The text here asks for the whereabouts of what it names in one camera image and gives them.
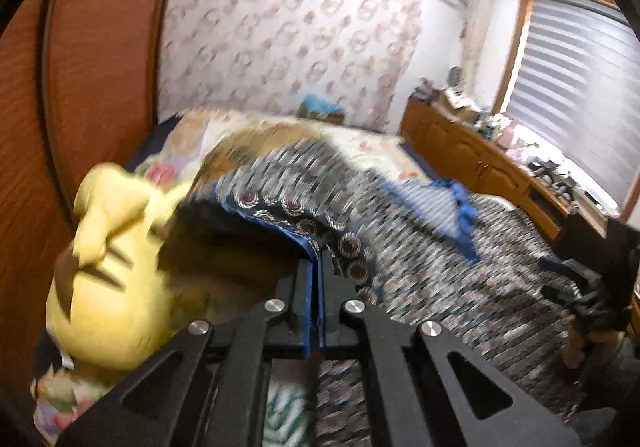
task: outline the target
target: pikachu plush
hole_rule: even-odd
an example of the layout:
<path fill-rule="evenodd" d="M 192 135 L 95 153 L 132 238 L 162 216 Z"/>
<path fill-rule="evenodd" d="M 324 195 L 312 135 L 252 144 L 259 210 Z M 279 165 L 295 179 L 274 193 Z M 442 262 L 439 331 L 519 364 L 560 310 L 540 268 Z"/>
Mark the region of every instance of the pikachu plush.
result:
<path fill-rule="evenodd" d="M 74 203 L 76 236 L 56 262 L 46 306 L 50 333 L 71 356 L 124 371 L 170 337 L 172 294 L 154 229 L 189 188 L 165 190 L 115 164 L 87 173 Z"/>

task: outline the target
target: curtain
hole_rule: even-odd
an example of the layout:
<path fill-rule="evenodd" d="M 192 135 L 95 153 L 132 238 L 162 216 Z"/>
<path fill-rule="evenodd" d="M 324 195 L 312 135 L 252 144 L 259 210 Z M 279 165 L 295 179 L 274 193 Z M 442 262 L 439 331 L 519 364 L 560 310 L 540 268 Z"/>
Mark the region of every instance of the curtain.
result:
<path fill-rule="evenodd" d="M 473 94 L 494 0 L 468 0 L 466 33 L 462 46 L 462 79 L 466 94 Z"/>
<path fill-rule="evenodd" d="M 168 0 L 159 112 L 294 114 L 312 92 L 380 130 L 420 31 L 420 0 Z"/>
<path fill-rule="evenodd" d="M 589 174 L 618 204 L 640 164 L 640 43 L 589 0 L 532 0 L 505 114 Z"/>

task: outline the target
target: striped blind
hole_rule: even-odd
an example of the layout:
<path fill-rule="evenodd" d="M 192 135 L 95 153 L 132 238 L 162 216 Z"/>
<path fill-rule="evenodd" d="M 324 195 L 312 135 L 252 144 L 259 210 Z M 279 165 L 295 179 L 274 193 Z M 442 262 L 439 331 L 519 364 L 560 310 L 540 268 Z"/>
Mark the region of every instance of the striped blind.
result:
<path fill-rule="evenodd" d="M 532 1 L 505 114 L 558 147 L 620 205 L 640 165 L 640 43 L 612 8 Z"/>

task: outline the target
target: wooden window frame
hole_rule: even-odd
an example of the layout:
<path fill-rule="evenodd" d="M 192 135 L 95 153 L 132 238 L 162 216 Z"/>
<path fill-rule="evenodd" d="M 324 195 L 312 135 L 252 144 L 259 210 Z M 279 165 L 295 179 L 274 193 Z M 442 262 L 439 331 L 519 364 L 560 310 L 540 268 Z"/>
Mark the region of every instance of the wooden window frame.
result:
<path fill-rule="evenodd" d="M 613 0 L 590 0 L 601 4 L 603 6 L 608 6 L 615 10 L 620 11 L 620 8 Z M 500 108 L 502 107 L 502 103 L 504 101 L 504 96 L 507 93 L 507 89 L 509 88 L 509 83 L 511 81 L 511 75 L 513 74 L 513 69 L 516 63 L 516 57 L 518 56 L 518 48 L 520 46 L 520 38 L 522 37 L 522 30 L 528 18 L 531 15 L 531 8 L 533 5 L 533 0 L 520 0 L 520 9 L 518 10 L 518 18 L 516 20 L 516 28 L 513 33 L 513 40 L 511 41 L 511 50 L 509 52 L 509 56 L 507 58 L 507 64 L 504 69 L 504 75 L 502 76 L 502 83 L 500 84 L 500 89 L 498 89 L 498 93 L 495 96 L 494 106 L 492 107 L 492 113 L 497 114 L 500 112 Z M 625 203 L 622 206 L 622 210 L 620 212 L 620 219 L 623 221 L 628 221 L 631 213 L 633 212 L 636 204 L 638 203 L 638 199 L 640 198 L 640 169 L 639 172 L 636 173 L 635 183 L 631 186 L 628 195 L 626 196 Z"/>

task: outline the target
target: headboard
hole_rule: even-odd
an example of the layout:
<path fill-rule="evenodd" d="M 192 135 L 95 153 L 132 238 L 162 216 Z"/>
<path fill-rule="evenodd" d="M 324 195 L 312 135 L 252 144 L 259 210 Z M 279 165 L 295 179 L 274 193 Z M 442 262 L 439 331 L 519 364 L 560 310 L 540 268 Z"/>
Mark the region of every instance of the headboard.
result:
<path fill-rule="evenodd" d="M 25 407 L 76 189 L 155 122 L 165 0 L 25 0 L 0 37 L 0 385 Z"/>

